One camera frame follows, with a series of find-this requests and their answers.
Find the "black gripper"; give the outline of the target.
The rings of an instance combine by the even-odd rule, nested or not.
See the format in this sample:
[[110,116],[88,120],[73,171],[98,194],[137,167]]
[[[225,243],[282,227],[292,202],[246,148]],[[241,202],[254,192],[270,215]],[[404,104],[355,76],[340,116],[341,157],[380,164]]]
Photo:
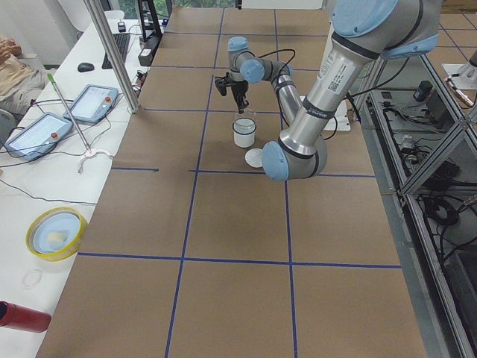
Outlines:
[[237,113],[241,113],[241,107],[248,107],[249,101],[247,100],[248,82],[247,81],[233,81],[231,86],[234,102],[236,103]]

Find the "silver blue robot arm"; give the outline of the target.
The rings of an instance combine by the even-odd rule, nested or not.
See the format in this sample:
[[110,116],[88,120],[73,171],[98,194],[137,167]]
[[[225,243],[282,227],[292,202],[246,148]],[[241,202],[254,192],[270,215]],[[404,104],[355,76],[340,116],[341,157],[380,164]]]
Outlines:
[[441,6],[441,1],[337,1],[331,14],[332,48],[305,98],[299,96],[288,65],[255,56],[244,37],[230,38],[230,70],[216,79],[219,92],[226,95],[230,87],[243,111],[249,84],[267,81],[289,123],[262,149],[265,174],[286,181],[321,172],[327,161],[322,132],[363,67],[378,58],[431,51],[437,45]]

